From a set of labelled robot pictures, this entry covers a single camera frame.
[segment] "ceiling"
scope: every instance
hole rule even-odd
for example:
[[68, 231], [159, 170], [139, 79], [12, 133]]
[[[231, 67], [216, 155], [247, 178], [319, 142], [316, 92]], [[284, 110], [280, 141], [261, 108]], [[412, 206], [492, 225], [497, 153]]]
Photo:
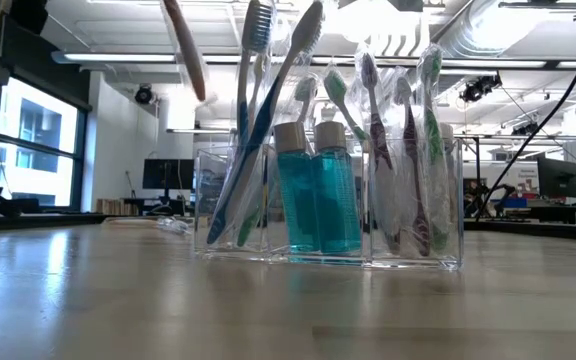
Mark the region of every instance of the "ceiling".
[[[426, 0], [433, 3], [439, 0]], [[137, 0], [51, 0], [48, 20], [42, 36], [65, 51], [72, 52], [160, 52], [170, 53], [170, 38], [158, 5], [137, 5]], [[296, 21], [310, 0], [281, 0], [282, 21]], [[184, 16], [193, 32], [196, 45], [204, 54], [238, 54], [239, 37], [243, 28], [246, 3], [215, 3], [215, 0], [180, 1]], [[466, 0], [443, 0], [445, 11], [429, 16], [430, 35], [466, 3]], [[502, 57], [511, 58], [566, 58], [576, 59], [576, 22], [572, 13], [545, 16], [532, 31], [508, 48]], [[503, 27], [498, 36], [503, 36]], [[336, 33], [326, 32], [318, 42], [319, 55], [353, 54], [356, 44]], [[106, 72], [107, 81], [131, 96], [137, 84], [153, 83], [161, 93], [179, 87], [176, 66], [170, 65], [113, 65], [99, 68]], [[235, 96], [234, 66], [211, 66], [210, 82], [219, 100], [198, 110], [200, 120], [231, 118], [232, 99]], [[324, 68], [311, 68], [323, 73]], [[354, 69], [344, 69], [348, 81]], [[522, 107], [519, 109], [501, 91], [464, 109], [457, 99], [458, 92], [468, 78], [458, 82], [439, 97], [439, 119], [470, 128], [483, 124], [494, 127], [512, 120], [522, 111], [545, 115], [552, 109], [563, 90], [572, 80], [573, 72], [562, 71], [503, 71], [500, 73], [504, 88]], [[544, 100], [550, 93], [550, 100]], [[320, 89], [320, 96], [325, 92]], [[571, 100], [576, 100], [576, 88]]]

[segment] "window frame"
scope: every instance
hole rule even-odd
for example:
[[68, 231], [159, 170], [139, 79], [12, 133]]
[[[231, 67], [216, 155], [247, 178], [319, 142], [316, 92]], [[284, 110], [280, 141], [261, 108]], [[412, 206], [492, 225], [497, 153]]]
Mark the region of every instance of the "window frame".
[[[24, 79], [23, 77], [15, 76], [11, 77], [18, 81], [21, 81], [29, 86], [36, 88], [39, 91], [44, 92], [66, 104], [73, 106], [77, 109], [77, 123], [75, 127], [75, 148], [73, 153], [62, 151], [50, 146], [34, 143], [32, 141], [23, 140], [20, 138], [15, 138], [12, 136], [0, 134], [0, 143], [13, 144], [29, 150], [39, 151], [42, 153], [63, 156], [70, 158], [73, 161], [71, 185], [70, 185], [70, 205], [69, 206], [40, 206], [41, 210], [54, 210], [54, 211], [80, 211], [81, 210], [81, 194], [83, 186], [83, 167], [84, 167], [84, 149], [85, 149], [85, 138], [86, 138], [86, 123], [88, 122], [88, 109], [84, 109], [77, 106], [62, 97], [57, 96], [45, 89], [37, 86], [31, 81]], [[0, 86], [0, 103], [1, 96], [3, 93], [3, 88]]]

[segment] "table surface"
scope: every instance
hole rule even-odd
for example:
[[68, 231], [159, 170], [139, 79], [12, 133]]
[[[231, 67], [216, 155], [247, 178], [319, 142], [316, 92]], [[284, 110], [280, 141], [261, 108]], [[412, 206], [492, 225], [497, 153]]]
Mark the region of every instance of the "table surface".
[[576, 359], [576, 240], [460, 272], [193, 259], [156, 229], [0, 233], [0, 359]]

